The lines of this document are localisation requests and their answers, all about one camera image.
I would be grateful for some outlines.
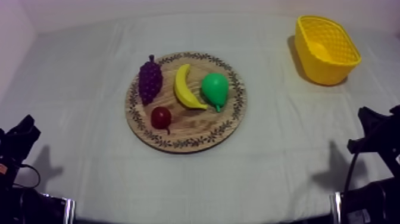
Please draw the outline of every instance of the decorative plate border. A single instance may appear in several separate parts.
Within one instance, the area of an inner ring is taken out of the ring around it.
[[[208,60],[208,62],[214,63],[215,65],[222,67],[227,71],[228,78],[230,80],[230,85],[233,85],[233,89],[236,92],[234,96],[235,103],[233,104],[233,112],[230,116],[230,119],[225,120],[219,127],[216,127],[214,130],[211,130],[207,136],[200,136],[199,138],[187,138],[187,139],[178,139],[176,141],[171,142],[170,140],[165,140],[161,135],[157,135],[153,133],[152,130],[148,130],[146,128],[145,122],[143,121],[140,112],[137,110],[136,106],[140,104],[139,93],[138,93],[138,77],[135,77],[133,82],[131,83],[127,99],[129,100],[129,109],[128,114],[129,118],[135,121],[137,128],[141,130],[148,140],[151,140],[158,147],[162,147],[164,149],[168,148],[183,148],[183,147],[198,147],[202,144],[215,142],[217,137],[222,136],[223,133],[230,127],[232,127],[235,120],[240,121],[240,117],[244,115],[245,112],[245,100],[246,100],[246,90],[243,88],[243,84],[238,79],[238,74],[232,69],[232,67],[226,64],[221,59],[212,56],[207,53],[200,52],[180,52],[172,54],[169,57],[162,57],[159,60],[156,60],[157,64],[163,66],[163,64],[172,63],[175,60],[179,60],[181,58],[191,58],[196,60]]]

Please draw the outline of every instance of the white wall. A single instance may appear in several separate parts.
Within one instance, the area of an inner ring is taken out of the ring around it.
[[[0,1],[0,101],[37,37],[18,0]]]
[[[203,11],[319,14],[339,22],[397,32],[399,0],[22,0],[39,32],[143,14]]]

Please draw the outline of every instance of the red apple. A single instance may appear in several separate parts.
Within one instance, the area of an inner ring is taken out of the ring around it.
[[[171,119],[171,112],[165,107],[156,107],[151,112],[151,125],[156,129],[166,129],[168,134],[170,134],[168,126],[171,124]]]

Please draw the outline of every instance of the wooden plate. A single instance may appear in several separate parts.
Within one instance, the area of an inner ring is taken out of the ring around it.
[[[230,65],[210,54],[180,52],[155,60],[164,77],[161,92],[152,103],[144,107],[138,94],[138,76],[133,79],[125,101],[125,114],[132,131],[146,144],[157,150],[175,153],[196,153],[211,148],[229,137],[238,127],[246,111],[246,89],[240,76]],[[201,81],[211,72],[225,75],[229,80],[226,105],[220,113],[212,105],[207,110],[190,110],[184,107],[174,94],[174,78],[178,68],[190,64],[186,83],[201,103]],[[155,107],[167,107],[172,114],[171,134],[151,126],[151,111]]]

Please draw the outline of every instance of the green pear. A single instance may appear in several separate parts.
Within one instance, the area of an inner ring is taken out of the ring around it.
[[[210,103],[214,104],[217,112],[221,111],[228,97],[229,84],[226,77],[220,73],[206,75],[201,83],[201,90]]]

